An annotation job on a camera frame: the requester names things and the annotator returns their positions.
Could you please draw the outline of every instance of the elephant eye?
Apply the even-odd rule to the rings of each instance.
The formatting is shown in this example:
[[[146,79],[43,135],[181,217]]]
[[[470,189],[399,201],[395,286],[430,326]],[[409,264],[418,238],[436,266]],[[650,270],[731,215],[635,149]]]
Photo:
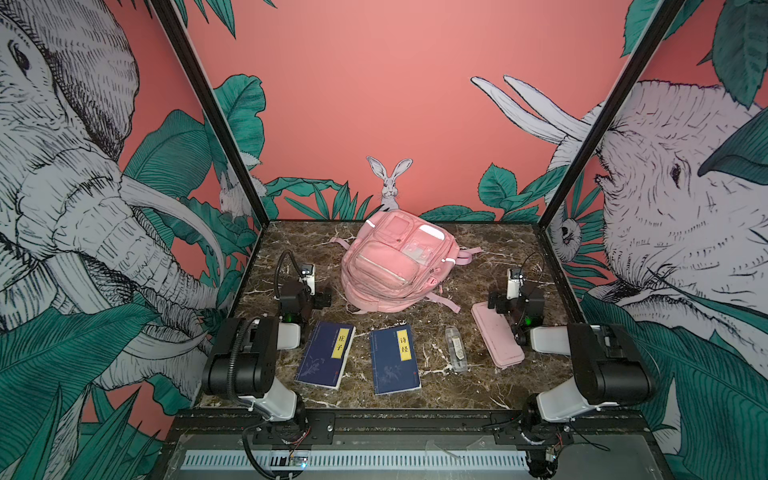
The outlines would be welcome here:
[[[672,176],[672,181],[674,182],[675,186],[677,188],[680,188],[680,172],[682,170],[680,169],[679,164],[675,164],[674,167],[672,167],[672,171],[670,172],[670,175]]]
[[[27,71],[29,71],[29,58],[27,58],[27,55],[24,55],[24,52],[18,47],[18,44],[13,41],[8,43],[8,50],[11,52],[14,61],[26,77]]]

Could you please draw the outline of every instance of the rabbit illustration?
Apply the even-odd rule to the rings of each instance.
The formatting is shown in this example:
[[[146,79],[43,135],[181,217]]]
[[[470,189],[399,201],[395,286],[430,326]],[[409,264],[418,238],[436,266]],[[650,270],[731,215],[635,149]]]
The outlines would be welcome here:
[[[405,160],[400,161],[392,172],[392,176],[388,177],[386,168],[384,168],[384,165],[382,165],[380,161],[376,160],[374,157],[367,157],[367,159],[368,163],[371,164],[373,173],[378,178],[384,180],[384,187],[382,188],[382,208],[380,211],[388,212],[390,210],[399,210],[400,206],[397,204],[397,200],[395,200],[398,195],[395,180],[413,165],[413,160],[406,158]]]

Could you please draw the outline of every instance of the book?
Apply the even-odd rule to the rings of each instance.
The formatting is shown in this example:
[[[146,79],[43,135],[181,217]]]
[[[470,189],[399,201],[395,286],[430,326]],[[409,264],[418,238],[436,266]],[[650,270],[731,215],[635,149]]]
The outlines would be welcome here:
[[[371,365],[376,395],[422,388],[410,325],[371,332]]]
[[[352,325],[318,323],[304,349],[296,381],[338,390],[354,336]]]

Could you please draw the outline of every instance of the black metal frame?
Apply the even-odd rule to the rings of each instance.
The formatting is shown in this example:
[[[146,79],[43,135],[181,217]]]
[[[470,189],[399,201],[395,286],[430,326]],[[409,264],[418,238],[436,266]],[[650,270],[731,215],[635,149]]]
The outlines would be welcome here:
[[[303,442],[311,445],[332,445],[344,435],[491,435],[497,445],[514,445],[518,450],[546,449],[556,440],[543,445],[530,445],[518,430],[515,420],[519,410],[429,410],[429,409],[307,409],[312,433]],[[245,409],[181,410],[165,439],[160,456],[148,480],[161,480],[168,470],[182,435],[240,435],[246,427],[262,422],[258,413]],[[498,430],[490,425],[502,424]],[[659,449],[653,433],[642,414],[636,410],[595,412],[575,419],[571,425],[582,435],[639,435],[643,437],[660,473],[673,480],[672,472]],[[568,444],[571,435],[566,435]],[[266,429],[259,431],[251,446],[285,445]]]
[[[616,82],[616,86],[605,101],[605,106],[603,106],[598,118],[594,121],[594,124],[592,124],[592,129],[581,144],[581,148],[579,148],[568,171],[565,172],[563,181],[560,182],[560,186],[555,191],[544,214],[539,218],[538,225],[540,227],[547,227],[549,223],[552,222],[560,205],[565,202],[568,192],[571,191],[571,188],[573,188],[576,183],[581,171],[587,166],[587,162],[594,155],[594,151],[597,149],[600,140],[621,110],[624,101],[627,99],[630,92],[632,92],[632,87],[637,83],[637,79],[643,73],[645,66],[654,55],[656,48],[664,39],[664,34],[669,30],[672,21],[683,7],[684,2],[685,0],[664,0],[659,6],[657,14],[650,21],[643,37],[632,52],[632,56],[627,62],[627,66],[624,68],[624,71],[621,72],[621,76]]]
[[[253,188],[250,173],[246,170],[243,159],[240,157],[240,150],[237,148],[237,144],[232,137],[229,124],[227,124],[227,120],[219,108],[214,91],[208,83],[205,72],[200,66],[194,48],[187,37],[184,24],[181,23],[178,15],[176,15],[176,10],[174,10],[172,3],[172,0],[152,0],[157,18],[160,19],[168,40],[176,51],[176,56],[179,58],[179,62],[197,95],[197,99],[203,107],[203,112],[208,121],[210,121],[210,126],[219,139],[227,160],[235,170],[240,186],[245,190],[246,197],[251,207],[253,207],[256,218],[261,223],[262,229],[265,230],[270,223],[270,218],[267,216],[261,200],[259,200],[256,189]]]

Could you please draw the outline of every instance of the pink box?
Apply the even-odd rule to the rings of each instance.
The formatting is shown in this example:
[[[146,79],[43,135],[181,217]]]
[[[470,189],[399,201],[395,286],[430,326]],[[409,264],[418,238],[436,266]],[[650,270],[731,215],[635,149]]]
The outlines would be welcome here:
[[[493,363],[500,369],[517,365],[525,359],[525,353],[515,341],[507,319],[486,302],[472,305],[472,317],[478,324],[482,339],[491,353]]]

